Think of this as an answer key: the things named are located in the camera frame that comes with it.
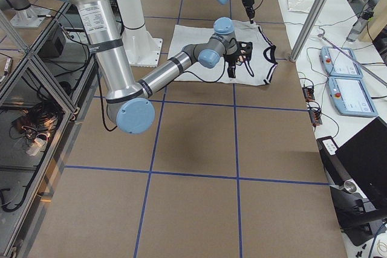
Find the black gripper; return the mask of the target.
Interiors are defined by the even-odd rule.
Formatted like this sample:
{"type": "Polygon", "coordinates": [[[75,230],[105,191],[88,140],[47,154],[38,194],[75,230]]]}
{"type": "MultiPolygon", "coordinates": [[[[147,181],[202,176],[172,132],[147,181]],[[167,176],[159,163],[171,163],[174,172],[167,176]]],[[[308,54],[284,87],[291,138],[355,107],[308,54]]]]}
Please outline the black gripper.
{"type": "Polygon", "coordinates": [[[255,10],[253,9],[255,0],[242,0],[242,4],[246,9],[246,14],[250,23],[253,24],[255,22],[255,10]]]}
{"type": "Polygon", "coordinates": [[[226,55],[226,62],[228,63],[227,73],[231,79],[236,78],[236,63],[238,61],[239,53],[234,52],[233,54],[226,55]]]}

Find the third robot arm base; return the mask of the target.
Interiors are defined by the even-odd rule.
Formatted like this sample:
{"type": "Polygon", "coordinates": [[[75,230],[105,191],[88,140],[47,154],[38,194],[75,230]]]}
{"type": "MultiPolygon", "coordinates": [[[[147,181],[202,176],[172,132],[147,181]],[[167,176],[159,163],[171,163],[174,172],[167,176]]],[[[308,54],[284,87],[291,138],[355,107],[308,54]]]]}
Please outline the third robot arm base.
{"type": "Polygon", "coordinates": [[[10,23],[18,28],[37,28],[51,14],[50,9],[34,7],[29,0],[1,0],[1,10],[16,12],[10,23]]]}

